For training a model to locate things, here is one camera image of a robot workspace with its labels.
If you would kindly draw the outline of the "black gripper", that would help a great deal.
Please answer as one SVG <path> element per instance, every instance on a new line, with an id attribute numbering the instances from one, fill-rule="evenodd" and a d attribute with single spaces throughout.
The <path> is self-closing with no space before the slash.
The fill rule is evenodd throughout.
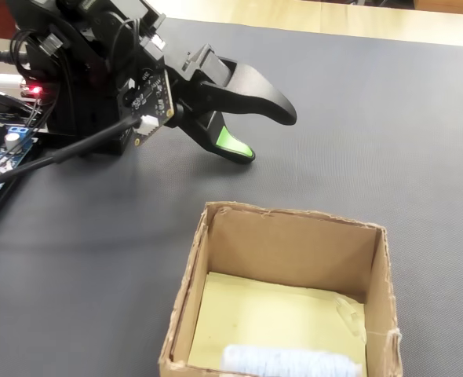
<path id="1" fill-rule="evenodd" d="M 152 22 L 152 60 L 161 124 L 183 130 L 200 147 L 233 163 L 252 163 L 253 149 L 234 137 L 223 114 L 257 114 L 282 125 L 294 125 L 291 102 L 258 70 L 215 54 L 209 44 L 194 53 L 159 34 L 165 21 Z"/>

